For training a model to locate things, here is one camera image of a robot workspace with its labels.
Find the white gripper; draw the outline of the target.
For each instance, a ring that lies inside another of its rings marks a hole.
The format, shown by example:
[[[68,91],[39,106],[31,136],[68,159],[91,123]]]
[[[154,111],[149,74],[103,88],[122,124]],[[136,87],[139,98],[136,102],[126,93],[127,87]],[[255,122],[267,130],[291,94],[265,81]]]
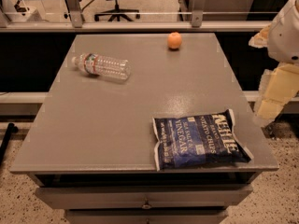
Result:
[[[272,20],[249,40],[251,47],[267,48],[270,58],[280,63],[265,69],[259,96],[254,105],[258,121],[274,121],[283,107],[299,92],[299,11],[298,0],[289,0]]]

